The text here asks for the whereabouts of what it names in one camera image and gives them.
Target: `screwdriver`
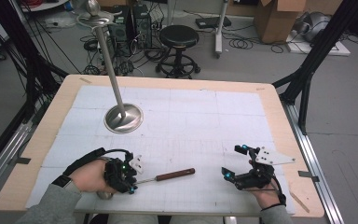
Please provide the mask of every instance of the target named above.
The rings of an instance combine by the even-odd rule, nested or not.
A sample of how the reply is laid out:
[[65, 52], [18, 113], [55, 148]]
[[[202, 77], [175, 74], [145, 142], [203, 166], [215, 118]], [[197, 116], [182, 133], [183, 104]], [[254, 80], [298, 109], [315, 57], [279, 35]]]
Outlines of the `screwdriver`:
[[135, 185], [143, 184], [145, 182], [150, 182], [150, 181], [161, 181], [161, 180], [166, 180], [166, 179], [172, 179], [172, 178], [176, 178], [176, 177], [180, 177], [180, 176], [184, 176], [184, 175], [193, 175], [194, 173], [196, 173], [196, 170], [194, 168], [190, 168], [190, 169], [186, 169], [183, 171], [168, 173], [165, 175], [156, 175], [156, 177], [154, 177], [154, 178], [138, 181], [135, 183]]

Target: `wooden table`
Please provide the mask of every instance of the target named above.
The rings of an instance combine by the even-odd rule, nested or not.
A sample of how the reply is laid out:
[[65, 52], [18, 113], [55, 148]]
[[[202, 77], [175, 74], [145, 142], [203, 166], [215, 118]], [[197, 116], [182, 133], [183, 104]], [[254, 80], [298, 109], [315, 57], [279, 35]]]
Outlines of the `wooden table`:
[[[296, 207], [295, 217], [322, 217], [324, 209], [310, 178], [300, 177], [298, 171], [308, 171], [296, 138], [292, 132], [281, 101], [270, 84], [184, 80], [145, 77], [118, 77], [121, 87], [186, 89], [210, 91], [242, 91], [257, 93], [262, 101], [275, 147], [281, 153], [296, 158], [285, 164], [284, 170]], [[83, 85], [110, 86], [109, 77], [68, 76], [62, 83], [34, 136], [22, 153], [29, 164], [17, 164], [0, 192], [0, 211], [23, 211], [34, 187], [40, 166], [51, 148], [66, 114]]]

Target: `robotic hand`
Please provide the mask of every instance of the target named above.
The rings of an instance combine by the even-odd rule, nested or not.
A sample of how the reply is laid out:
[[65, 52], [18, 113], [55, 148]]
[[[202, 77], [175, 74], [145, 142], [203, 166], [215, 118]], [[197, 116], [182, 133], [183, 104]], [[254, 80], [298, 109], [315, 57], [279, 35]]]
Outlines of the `robotic hand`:
[[271, 178], [273, 178], [277, 183], [277, 187], [272, 184], [271, 185], [277, 191], [280, 203], [286, 205], [286, 196], [282, 193], [281, 185], [279, 184], [278, 179], [274, 174], [275, 169], [272, 167], [272, 165], [261, 163], [266, 161], [267, 158], [258, 155], [260, 148], [252, 148], [247, 147], [246, 145], [242, 145], [235, 146], [234, 150], [244, 155], [249, 153], [253, 168], [247, 174], [235, 175], [234, 172], [228, 170], [225, 167], [222, 167], [222, 174], [225, 180], [233, 183], [239, 190], [246, 190], [254, 187], [262, 189], [266, 185], [270, 184]]
[[[122, 161], [119, 158], [102, 158], [103, 155], [111, 152], [124, 152], [125, 160]], [[105, 165], [104, 179], [106, 183], [116, 189], [117, 191], [124, 193], [128, 192], [133, 194], [137, 187], [134, 185], [136, 178], [134, 177], [137, 173], [142, 173], [141, 156], [133, 158], [132, 153], [124, 149], [111, 149], [105, 151], [103, 147], [91, 151], [87, 155], [78, 159], [63, 172], [64, 175], [70, 175], [77, 168], [98, 159], [107, 160]]]

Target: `gray sleeve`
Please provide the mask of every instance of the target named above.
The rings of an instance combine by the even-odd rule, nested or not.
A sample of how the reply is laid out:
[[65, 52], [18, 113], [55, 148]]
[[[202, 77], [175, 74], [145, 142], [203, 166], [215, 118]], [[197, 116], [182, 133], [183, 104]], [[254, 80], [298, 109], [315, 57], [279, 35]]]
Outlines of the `gray sleeve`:
[[286, 212], [286, 207], [278, 205], [262, 210], [260, 216], [265, 224], [293, 224], [293, 220]]
[[73, 213], [81, 194], [49, 185], [40, 203], [32, 206], [16, 224], [75, 224]]

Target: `round stool seat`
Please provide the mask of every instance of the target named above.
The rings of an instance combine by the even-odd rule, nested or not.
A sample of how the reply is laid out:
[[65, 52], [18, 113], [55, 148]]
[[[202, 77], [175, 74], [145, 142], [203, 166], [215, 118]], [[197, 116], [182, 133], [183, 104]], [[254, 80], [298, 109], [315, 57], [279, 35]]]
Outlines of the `round stool seat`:
[[184, 25], [170, 25], [159, 32], [159, 40], [169, 48], [191, 48], [199, 42], [199, 34]]

